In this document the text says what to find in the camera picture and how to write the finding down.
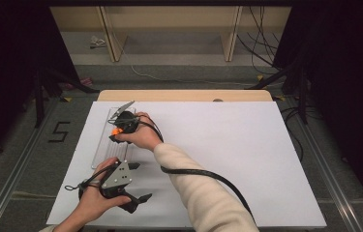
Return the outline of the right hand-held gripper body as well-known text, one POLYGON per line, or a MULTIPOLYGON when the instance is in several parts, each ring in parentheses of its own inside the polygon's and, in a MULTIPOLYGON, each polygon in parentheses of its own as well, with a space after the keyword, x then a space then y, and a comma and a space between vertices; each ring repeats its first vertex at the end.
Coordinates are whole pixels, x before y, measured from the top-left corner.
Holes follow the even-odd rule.
POLYGON ((136 116, 136 112, 134 110, 130 110, 130 106, 133 103, 134 101, 130 101, 118 107, 108 118, 116 118, 117 120, 119 120, 119 127, 114 127, 113 129, 120 128, 123 130, 122 133, 132 133, 136 130, 138 126, 138 118, 136 116))

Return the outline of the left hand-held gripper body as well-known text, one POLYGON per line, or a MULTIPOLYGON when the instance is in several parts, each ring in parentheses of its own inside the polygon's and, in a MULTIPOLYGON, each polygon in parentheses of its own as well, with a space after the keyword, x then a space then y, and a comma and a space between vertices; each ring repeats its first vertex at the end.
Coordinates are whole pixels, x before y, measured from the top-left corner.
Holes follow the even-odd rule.
POLYGON ((114 198, 117 196, 125 195, 128 196, 131 201, 120 208, 132 214, 136 211, 137 198, 130 195, 125 191, 125 187, 130 184, 133 180, 131 173, 133 170, 129 169, 129 162, 116 161, 95 174, 93 174, 88 180, 81 182, 78 187, 78 198, 81 198, 83 192, 90 186, 95 186, 99 189, 100 194, 107 199, 114 198))

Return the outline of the clear ribbed plastic tray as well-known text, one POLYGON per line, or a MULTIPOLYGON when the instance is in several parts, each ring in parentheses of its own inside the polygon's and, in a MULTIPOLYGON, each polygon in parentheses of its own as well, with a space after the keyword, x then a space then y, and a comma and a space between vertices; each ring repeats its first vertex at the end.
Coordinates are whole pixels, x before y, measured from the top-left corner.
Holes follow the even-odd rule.
POLYGON ((107 120, 117 108, 118 107, 112 107, 107 114, 100 141, 91 164, 93 169, 95 169, 101 162, 113 157, 117 157, 120 160, 132 160, 134 149, 133 145, 127 143, 117 144, 108 138, 111 135, 114 125, 109 124, 107 120))

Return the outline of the person's right hand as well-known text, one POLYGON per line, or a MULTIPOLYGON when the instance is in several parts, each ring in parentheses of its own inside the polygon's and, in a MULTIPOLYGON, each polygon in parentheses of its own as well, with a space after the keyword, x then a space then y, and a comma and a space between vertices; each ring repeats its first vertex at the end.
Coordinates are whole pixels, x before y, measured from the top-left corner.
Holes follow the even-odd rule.
POLYGON ((162 137, 155 126, 155 123, 145 112, 136 114, 139 119, 138 127, 133 133, 120 133, 116 137, 120 140, 127 140, 134 143, 138 148, 147 149, 151 152, 155 147, 163 143, 162 137))

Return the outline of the person's left hand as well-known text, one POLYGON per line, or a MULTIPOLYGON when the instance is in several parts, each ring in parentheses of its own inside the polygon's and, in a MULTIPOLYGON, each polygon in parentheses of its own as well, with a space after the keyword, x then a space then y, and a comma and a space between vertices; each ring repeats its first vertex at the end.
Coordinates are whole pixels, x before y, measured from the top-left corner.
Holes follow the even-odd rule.
POLYGON ((82 194, 78 205, 72 212, 72 217, 80 223, 88 223, 99 218, 107 210, 129 203, 128 196, 104 198, 97 187, 88 187, 82 194))

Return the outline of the light wooden table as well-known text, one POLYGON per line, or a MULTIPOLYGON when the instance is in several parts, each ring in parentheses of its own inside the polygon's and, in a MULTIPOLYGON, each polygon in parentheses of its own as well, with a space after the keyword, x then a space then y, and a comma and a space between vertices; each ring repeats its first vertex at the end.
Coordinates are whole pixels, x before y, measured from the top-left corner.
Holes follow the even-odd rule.
POLYGON ((98 102, 272 102, 265 90, 103 90, 98 102))

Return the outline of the black metal stand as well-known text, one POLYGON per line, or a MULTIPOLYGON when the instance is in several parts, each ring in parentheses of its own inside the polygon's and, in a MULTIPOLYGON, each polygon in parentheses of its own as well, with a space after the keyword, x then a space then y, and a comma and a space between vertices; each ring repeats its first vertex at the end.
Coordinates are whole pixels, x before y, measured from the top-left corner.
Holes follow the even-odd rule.
POLYGON ((291 64, 286 68, 272 74, 263 79, 255 86, 249 87, 249 90, 261 90, 267 85, 277 81, 281 77, 285 77, 282 91, 285 95, 298 94, 298 113, 304 124, 307 124, 306 103, 307 103, 307 77, 304 68, 301 65, 291 64))
POLYGON ((61 84, 69 84, 75 89, 86 94, 99 94, 100 91, 82 84, 79 78, 70 78, 54 69, 41 69, 36 72, 34 80, 34 95, 36 100, 36 128, 45 119, 45 97, 46 92, 51 98, 60 100, 63 95, 61 84))

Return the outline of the crumpled white object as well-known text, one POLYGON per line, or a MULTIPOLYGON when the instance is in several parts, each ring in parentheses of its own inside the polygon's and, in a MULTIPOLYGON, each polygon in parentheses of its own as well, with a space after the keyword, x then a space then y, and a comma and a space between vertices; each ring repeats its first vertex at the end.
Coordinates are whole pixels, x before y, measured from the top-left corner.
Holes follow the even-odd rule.
POLYGON ((90 48, 95 49, 101 47, 106 47, 106 42, 103 39, 100 39, 96 36, 92 36, 90 39, 90 48))

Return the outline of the white board sheet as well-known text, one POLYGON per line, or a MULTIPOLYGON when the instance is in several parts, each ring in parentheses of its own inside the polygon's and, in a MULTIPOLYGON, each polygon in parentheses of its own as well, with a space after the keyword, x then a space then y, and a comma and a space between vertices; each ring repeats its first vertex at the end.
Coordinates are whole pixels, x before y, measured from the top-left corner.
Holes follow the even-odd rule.
MULTIPOLYGON (((323 228, 325 219, 273 101, 137 101, 165 142, 183 149, 205 169, 230 180, 249 203, 260 228, 323 228)), ((131 146, 138 163, 126 190, 149 200, 132 214, 120 208, 97 227, 184 229, 190 221, 169 177, 153 155, 131 146)))

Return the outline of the light wooden shelf unit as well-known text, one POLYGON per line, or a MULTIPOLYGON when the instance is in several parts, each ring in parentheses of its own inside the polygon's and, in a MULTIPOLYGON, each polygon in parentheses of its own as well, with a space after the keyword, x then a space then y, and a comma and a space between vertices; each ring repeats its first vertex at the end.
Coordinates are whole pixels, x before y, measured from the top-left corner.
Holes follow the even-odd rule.
POLYGON ((211 32, 221 36, 224 57, 233 57, 237 35, 282 33, 290 7, 52 7, 61 31, 99 31, 110 60, 117 62, 131 32, 211 32))

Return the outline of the black curtain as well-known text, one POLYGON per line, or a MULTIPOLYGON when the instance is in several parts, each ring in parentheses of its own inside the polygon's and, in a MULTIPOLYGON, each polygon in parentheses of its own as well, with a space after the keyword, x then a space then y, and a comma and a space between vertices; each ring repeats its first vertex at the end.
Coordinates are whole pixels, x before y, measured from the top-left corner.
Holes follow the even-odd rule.
POLYGON ((59 95, 79 83, 50 3, 0 0, 0 140, 36 86, 59 95))
POLYGON ((291 62, 320 14, 310 39, 311 92, 339 149, 363 186, 363 0, 289 0, 278 64, 291 62))

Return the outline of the metal floor rail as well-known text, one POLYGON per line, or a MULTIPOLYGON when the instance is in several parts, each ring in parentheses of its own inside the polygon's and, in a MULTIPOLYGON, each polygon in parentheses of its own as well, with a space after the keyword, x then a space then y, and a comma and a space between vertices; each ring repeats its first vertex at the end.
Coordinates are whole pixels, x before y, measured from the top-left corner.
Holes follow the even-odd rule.
POLYGON ((0 142, 0 218, 56 105, 56 100, 45 102, 45 116, 39 123, 36 122, 37 106, 31 106, 16 118, 9 133, 0 142))
POLYGON ((329 163, 318 146, 318 141, 315 139, 309 126, 306 124, 306 113, 302 113, 299 109, 296 109, 296 111, 298 125, 310 146, 323 182, 325 183, 348 232, 363 232, 363 226, 359 221, 356 212, 354 211, 351 203, 348 201, 347 196, 342 191, 335 174, 332 172, 329 163))

